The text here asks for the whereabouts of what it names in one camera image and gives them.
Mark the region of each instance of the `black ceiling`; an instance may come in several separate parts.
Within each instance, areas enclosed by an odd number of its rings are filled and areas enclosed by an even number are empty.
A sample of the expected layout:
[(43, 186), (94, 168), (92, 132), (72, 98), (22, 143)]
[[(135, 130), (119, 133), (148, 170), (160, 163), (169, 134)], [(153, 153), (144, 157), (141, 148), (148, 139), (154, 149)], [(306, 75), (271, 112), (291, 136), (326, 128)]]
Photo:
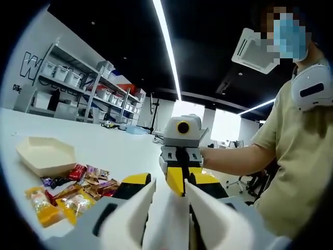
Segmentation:
[[(243, 28), (251, 28), (250, 6), (234, 2), (163, 0), (162, 5), (181, 90), (236, 105), (188, 95), (183, 100), (238, 113), (243, 111), (239, 106), (250, 108), (274, 98), (290, 79), (292, 62), (285, 61), (264, 75), (231, 61)], [(175, 87), (152, 0), (54, 1), (49, 11), (132, 83), (156, 97), (176, 99), (174, 91), (165, 91)], [(222, 82), (229, 84), (224, 95), (216, 93)], [(258, 111), (267, 116), (270, 108)]]

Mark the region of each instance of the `ceiling air conditioner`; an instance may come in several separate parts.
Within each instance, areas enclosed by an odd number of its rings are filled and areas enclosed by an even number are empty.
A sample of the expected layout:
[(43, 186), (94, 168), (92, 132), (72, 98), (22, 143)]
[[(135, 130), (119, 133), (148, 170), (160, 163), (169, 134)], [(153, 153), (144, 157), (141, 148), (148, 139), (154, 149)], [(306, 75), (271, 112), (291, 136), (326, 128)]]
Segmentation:
[(268, 74), (278, 64), (279, 53), (267, 52), (267, 40), (260, 33), (244, 28), (232, 61)]

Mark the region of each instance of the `wall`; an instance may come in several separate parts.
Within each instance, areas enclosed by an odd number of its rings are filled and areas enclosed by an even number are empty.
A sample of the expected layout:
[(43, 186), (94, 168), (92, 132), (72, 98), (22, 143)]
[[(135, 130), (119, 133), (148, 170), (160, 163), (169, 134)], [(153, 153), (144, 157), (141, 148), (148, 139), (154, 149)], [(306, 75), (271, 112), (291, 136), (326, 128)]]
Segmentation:
[(204, 109), (203, 114), (203, 120), (202, 120), (202, 128), (209, 128), (208, 133), (204, 136), (202, 141), (200, 142), (201, 147), (207, 147), (207, 145), (210, 145), (211, 143), (214, 143), (212, 139), (210, 139), (210, 136), (212, 134), (212, 127), (214, 123), (214, 117), (215, 117), (215, 110), (212, 109)]
[[(170, 118), (172, 115), (172, 110), (175, 102), (160, 99), (160, 106), (157, 109), (157, 118), (155, 119), (154, 128), (160, 132), (164, 132)], [(153, 119), (153, 114), (155, 111), (155, 105), (153, 105), (153, 113), (150, 114), (150, 97), (146, 97), (144, 104), (140, 112), (140, 118), (138, 120), (139, 126), (150, 127)]]
[[(157, 111), (157, 125), (156, 125), (156, 120), (154, 125), (155, 129), (157, 128), (158, 131), (164, 132), (171, 118), (173, 107), (174, 107), (174, 102), (160, 99), (160, 106), (158, 107)], [(152, 115), (150, 114), (150, 97), (146, 97), (140, 113), (138, 125), (150, 127), (152, 123), (152, 118), (153, 114)], [(214, 143), (214, 141), (210, 139), (214, 118), (215, 118), (215, 110), (206, 108), (203, 114), (202, 128), (203, 129), (209, 128), (209, 132), (200, 142), (200, 146), (207, 146), (211, 143)], [(251, 139), (258, 131), (258, 129), (259, 129), (259, 123), (242, 118), (240, 122), (240, 131), (239, 131), (238, 140), (243, 140), (244, 145), (250, 145)]]
[(19, 89), (32, 84), (39, 65), (51, 43), (59, 45), (95, 67), (104, 60), (87, 43), (57, 18), (42, 10), (23, 33), (10, 58), (2, 85), (1, 106), (13, 108)]
[(240, 131), (238, 140), (244, 141), (244, 146), (251, 145), (251, 139), (259, 130), (259, 123), (242, 118), (240, 122)]

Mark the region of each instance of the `hexagonal tray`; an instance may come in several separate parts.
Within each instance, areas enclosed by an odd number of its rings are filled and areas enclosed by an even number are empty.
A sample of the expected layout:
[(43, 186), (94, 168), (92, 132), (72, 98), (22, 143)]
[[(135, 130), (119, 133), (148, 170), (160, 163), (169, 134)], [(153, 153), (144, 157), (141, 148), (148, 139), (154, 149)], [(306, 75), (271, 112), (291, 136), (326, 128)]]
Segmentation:
[(24, 164), (36, 175), (56, 176), (76, 163), (74, 147), (55, 138), (27, 137), (16, 146)]

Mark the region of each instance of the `ceiling light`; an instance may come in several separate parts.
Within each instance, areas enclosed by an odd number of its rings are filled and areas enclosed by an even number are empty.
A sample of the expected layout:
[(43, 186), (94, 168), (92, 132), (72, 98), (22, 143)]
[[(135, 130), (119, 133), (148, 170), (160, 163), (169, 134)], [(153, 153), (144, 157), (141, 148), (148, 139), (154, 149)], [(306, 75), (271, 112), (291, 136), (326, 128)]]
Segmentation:
[(176, 70), (176, 62), (175, 62), (175, 58), (174, 58), (173, 52), (172, 52), (172, 46), (171, 46), (170, 36), (169, 36), (169, 32), (168, 32), (168, 26), (167, 26), (167, 23), (165, 20), (161, 0), (152, 0), (152, 2), (154, 3), (155, 10), (156, 10), (156, 13), (158, 16), (158, 20), (161, 25), (165, 45), (167, 47), (166, 50), (168, 51), (168, 55), (169, 55), (169, 59), (170, 59), (170, 64), (171, 64), (171, 69), (172, 69), (172, 73), (173, 73), (173, 78), (175, 80), (178, 100), (181, 101), (182, 100), (181, 88), (179, 86), (179, 80), (178, 80), (178, 75), (177, 75), (177, 70)]
[(262, 104), (260, 104), (260, 105), (258, 105), (258, 106), (255, 106), (255, 107), (253, 107), (253, 108), (250, 108), (250, 109), (248, 109), (248, 110), (245, 110), (245, 111), (239, 113), (238, 115), (241, 116), (241, 115), (243, 115), (243, 114), (245, 114), (245, 113), (247, 113), (247, 112), (250, 112), (250, 111), (255, 110), (255, 109), (257, 109), (257, 108), (261, 108), (261, 107), (263, 107), (263, 106), (265, 106), (265, 105), (267, 105), (267, 104), (273, 103), (274, 101), (275, 101), (275, 98), (272, 99), (272, 100), (270, 100), (270, 101), (268, 101), (268, 102), (265, 102), (265, 103), (262, 103)]

